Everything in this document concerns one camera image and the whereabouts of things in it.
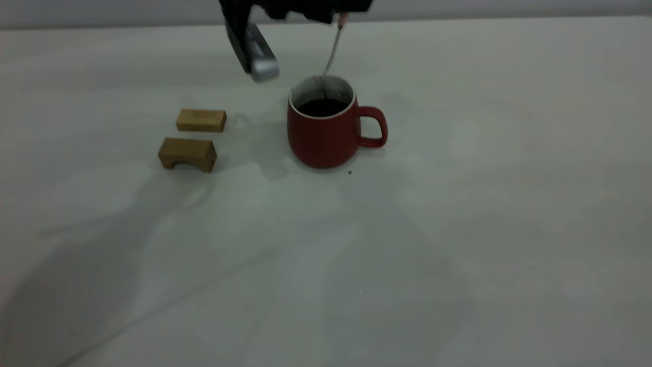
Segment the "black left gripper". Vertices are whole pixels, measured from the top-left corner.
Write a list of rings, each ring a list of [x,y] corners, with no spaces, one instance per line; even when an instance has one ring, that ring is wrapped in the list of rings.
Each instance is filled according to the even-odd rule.
[[[274,20],[286,20],[291,12],[304,14],[310,21],[332,24],[339,13],[368,12],[373,1],[253,1]]]

